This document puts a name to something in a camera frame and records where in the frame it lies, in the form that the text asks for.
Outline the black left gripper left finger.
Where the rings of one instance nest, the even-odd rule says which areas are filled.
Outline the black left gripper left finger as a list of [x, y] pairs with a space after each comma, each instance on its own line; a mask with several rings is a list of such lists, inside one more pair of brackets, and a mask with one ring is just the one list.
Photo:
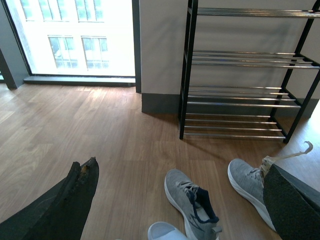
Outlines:
[[95, 157], [73, 162], [66, 178], [0, 224], [2, 240], [79, 240], [99, 179]]

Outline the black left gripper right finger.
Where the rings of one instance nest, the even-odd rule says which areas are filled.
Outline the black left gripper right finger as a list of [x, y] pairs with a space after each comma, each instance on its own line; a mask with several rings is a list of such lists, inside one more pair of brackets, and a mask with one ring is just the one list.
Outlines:
[[320, 193], [283, 168], [282, 159], [309, 153], [305, 151], [282, 157], [266, 156], [259, 169], [263, 184], [263, 201], [275, 231], [283, 240], [318, 240], [320, 238]]

